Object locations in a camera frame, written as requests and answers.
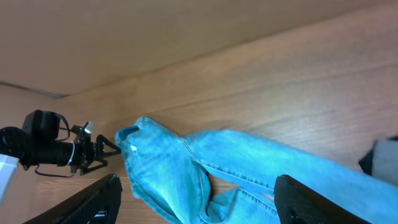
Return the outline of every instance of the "denim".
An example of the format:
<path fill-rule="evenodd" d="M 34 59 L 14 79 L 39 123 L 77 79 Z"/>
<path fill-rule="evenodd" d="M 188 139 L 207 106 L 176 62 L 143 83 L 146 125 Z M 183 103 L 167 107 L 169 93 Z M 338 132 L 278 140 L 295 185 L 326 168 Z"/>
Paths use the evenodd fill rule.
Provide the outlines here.
<path fill-rule="evenodd" d="M 398 223 L 398 188 L 240 131 L 177 136 L 148 117 L 115 135 L 135 197 L 170 223 L 280 223 L 276 178 L 290 175 L 371 223 Z M 238 185 L 210 197 L 208 174 Z"/>

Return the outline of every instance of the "jeans leg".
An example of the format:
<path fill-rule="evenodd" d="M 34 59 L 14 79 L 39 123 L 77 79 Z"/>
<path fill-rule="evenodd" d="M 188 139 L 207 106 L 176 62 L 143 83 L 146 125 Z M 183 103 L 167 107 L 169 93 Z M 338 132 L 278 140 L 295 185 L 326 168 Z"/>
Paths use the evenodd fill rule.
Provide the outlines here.
<path fill-rule="evenodd" d="M 185 141 L 210 174 L 257 197 L 287 174 L 368 222 L 398 220 L 397 187 L 327 159 L 239 131 L 204 131 Z"/>

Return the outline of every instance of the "wooden surface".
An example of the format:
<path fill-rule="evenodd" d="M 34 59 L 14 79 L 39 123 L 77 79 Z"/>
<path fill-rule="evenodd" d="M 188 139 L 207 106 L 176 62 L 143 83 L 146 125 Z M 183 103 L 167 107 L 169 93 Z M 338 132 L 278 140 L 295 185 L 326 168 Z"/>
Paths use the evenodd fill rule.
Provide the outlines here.
<path fill-rule="evenodd" d="M 0 81 L 74 94 L 388 0 L 0 1 Z"/>
<path fill-rule="evenodd" d="M 119 128 L 146 114 L 177 134 L 239 129 L 359 169 L 358 159 L 375 139 L 398 133 L 397 36 L 394 2 L 95 88 L 52 106 L 71 124 L 94 121 L 95 134 L 112 140 Z M 106 169 L 83 177 L 40 177 L 30 215 L 107 173 L 123 182 L 118 223 L 164 223 L 131 195 L 119 156 Z M 213 183 L 216 192 L 231 187 Z"/>

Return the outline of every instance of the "gray fabric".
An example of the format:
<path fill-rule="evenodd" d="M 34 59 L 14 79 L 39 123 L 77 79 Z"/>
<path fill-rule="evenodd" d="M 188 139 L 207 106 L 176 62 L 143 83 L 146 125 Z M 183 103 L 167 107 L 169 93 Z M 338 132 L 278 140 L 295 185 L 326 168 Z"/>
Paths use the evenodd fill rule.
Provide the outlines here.
<path fill-rule="evenodd" d="M 372 176 L 398 186 L 398 141 L 378 140 L 374 149 Z"/>

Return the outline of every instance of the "white object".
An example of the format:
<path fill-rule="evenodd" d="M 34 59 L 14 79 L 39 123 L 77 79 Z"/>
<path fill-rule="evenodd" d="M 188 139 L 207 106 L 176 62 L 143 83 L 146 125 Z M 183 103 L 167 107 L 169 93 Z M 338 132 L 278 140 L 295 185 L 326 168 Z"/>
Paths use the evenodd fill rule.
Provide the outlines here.
<path fill-rule="evenodd" d="M 6 193 L 8 183 L 17 169 L 19 159 L 0 154 L 0 203 Z"/>
<path fill-rule="evenodd" d="M 72 146 L 73 146 L 73 148 L 72 148 L 72 155 L 70 155 L 70 159 L 69 159 L 67 165 L 69 165 L 69 164 L 71 163 L 72 157 L 73 157 L 73 155 L 75 154 L 75 143 L 74 143 L 73 141 L 72 141 L 71 143 L 72 143 Z"/>
<path fill-rule="evenodd" d="M 94 123 L 92 123 L 91 121 L 88 122 L 88 124 L 85 127 L 85 133 L 87 134 L 93 134 L 93 130 L 94 130 Z"/>

